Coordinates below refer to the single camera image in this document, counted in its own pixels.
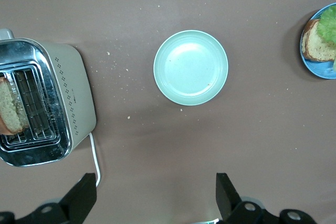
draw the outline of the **plate rim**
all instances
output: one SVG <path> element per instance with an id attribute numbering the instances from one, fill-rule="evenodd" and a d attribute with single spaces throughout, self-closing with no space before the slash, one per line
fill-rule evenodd
<path id="1" fill-rule="evenodd" d="M 320 10 L 318 10 L 309 20 L 312 20 L 312 19 L 315 19 L 316 17 L 320 16 L 327 8 L 329 8 L 330 6 L 333 6 L 333 5 L 336 5 L 336 3 L 332 3 L 332 4 L 329 4 L 323 8 L 321 8 Z M 307 64 L 307 59 L 303 56 L 303 53 L 302 53 L 302 38 L 303 38 L 303 31 L 301 33 L 301 37 L 300 37 L 300 54 L 301 54 L 301 58 L 302 58 L 302 61 L 304 63 L 304 65 L 307 67 L 307 69 L 312 72 L 313 74 L 315 74 L 316 76 L 320 77 L 320 78 L 323 78 L 323 79 L 328 79 L 328 80 L 333 80 L 333 79 L 336 79 L 336 76 L 335 77 L 328 77 L 328 76 L 323 76 L 321 74 L 318 74 L 316 73 L 308 64 Z"/>
<path id="2" fill-rule="evenodd" d="M 223 71 L 225 73 L 225 76 L 223 78 L 223 83 L 221 83 L 220 87 L 218 88 L 218 90 L 216 90 L 216 92 L 208 99 L 206 100 L 202 100 L 201 102 L 191 102 L 191 103 L 186 103 L 186 102 L 180 102 L 180 101 L 176 101 L 175 99 L 171 98 L 169 95 L 167 95 L 164 90 L 162 90 L 161 86 L 159 85 L 159 82 L 158 82 L 158 73 L 157 71 L 155 71 L 155 66 L 157 66 L 157 58 L 158 58 L 158 54 L 160 53 L 160 51 L 162 50 L 162 48 L 166 45 L 166 43 L 171 40 L 172 38 L 180 35 L 180 34 L 183 34 L 183 33 L 199 33 L 199 34 L 203 34 L 205 35 L 206 37 L 208 38 L 211 38 L 214 42 L 216 42 L 220 49 L 221 49 L 221 55 L 224 56 L 223 59 L 226 63 L 226 68 L 225 68 L 225 71 Z M 184 105 L 184 106 L 195 106 L 195 105 L 201 105 L 203 103 L 206 103 L 208 101 L 210 101 L 211 99 L 213 99 L 216 95 L 219 94 L 219 92 L 222 90 L 224 84 L 226 83 L 226 80 L 227 80 L 227 76 L 228 76 L 228 71 L 229 71 L 229 65 L 228 65 L 228 59 L 227 59 L 227 54 L 226 54 L 226 51 L 224 49 L 224 47 L 222 46 L 222 44 L 212 35 L 204 32 L 204 31 L 201 31 L 201 30 L 194 30 L 194 29 L 190 29 L 190 30 L 183 30 L 183 31 L 179 31 L 177 33 L 174 33 L 173 35 L 171 35 L 170 37 L 168 37 L 162 44 L 161 46 L 159 47 L 159 49 L 157 50 L 156 54 L 155 54 L 155 58 L 154 58 L 154 63 L 153 63 L 153 73 L 154 73 L 154 79 L 155 79 L 155 83 L 157 85 L 157 87 L 159 88 L 159 90 L 161 91 L 161 93 L 166 97 L 168 98 L 170 101 L 174 102 L 174 103 L 177 103 L 177 104 L 180 104 L 180 105 Z"/>

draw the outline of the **light green plate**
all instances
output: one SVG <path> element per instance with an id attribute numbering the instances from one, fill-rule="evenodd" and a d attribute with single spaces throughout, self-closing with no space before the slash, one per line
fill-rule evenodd
<path id="1" fill-rule="evenodd" d="M 211 35 L 181 31 L 168 38 L 154 60 L 154 77 L 161 92 L 181 105 L 199 105 L 216 96 L 228 73 L 224 48 Z"/>

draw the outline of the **toaster slot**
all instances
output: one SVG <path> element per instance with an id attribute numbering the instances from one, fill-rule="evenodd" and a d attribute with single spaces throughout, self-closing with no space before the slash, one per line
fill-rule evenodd
<path id="1" fill-rule="evenodd" d="M 41 146 L 58 142 L 58 134 L 53 123 L 50 104 L 38 78 L 35 66 L 6 72 L 12 80 L 13 89 L 18 94 L 29 121 L 29 127 L 15 135 L 2 135 L 2 142 L 9 150 Z"/>
<path id="2" fill-rule="evenodd" d="M 52 125 L 43 104 L 38 85 L 31 69 L 15 71 L 14 77 L 36 140 L 53 137 Z"/>

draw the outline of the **bread slice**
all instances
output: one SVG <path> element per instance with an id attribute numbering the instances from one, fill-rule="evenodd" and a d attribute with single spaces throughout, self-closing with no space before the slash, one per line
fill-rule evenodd
<path id="1" fill-rule="evenodd" d="M 14 99 L 9 81 L 0 77 L 0 133 L 14 135 L 27 128 L 29 123 L 23 105 Z"/>
<path id="2" fill-rule="evenodd" d="M 302 54 L 305 59 L 313 61 L 334 61 L 336 57 L 336 44 L 324 42 L 317 33 L 319 19 L 311 19 L 303 30 Z"/>

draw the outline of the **lettuce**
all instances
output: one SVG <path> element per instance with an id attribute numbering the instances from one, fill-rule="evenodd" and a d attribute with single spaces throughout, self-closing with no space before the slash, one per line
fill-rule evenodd
<path id="1" fill-rule="evenodd" d="M 325 42 L 336 44 L 336 5 L 330 6 L 321 14 L 317 32 Z"/>

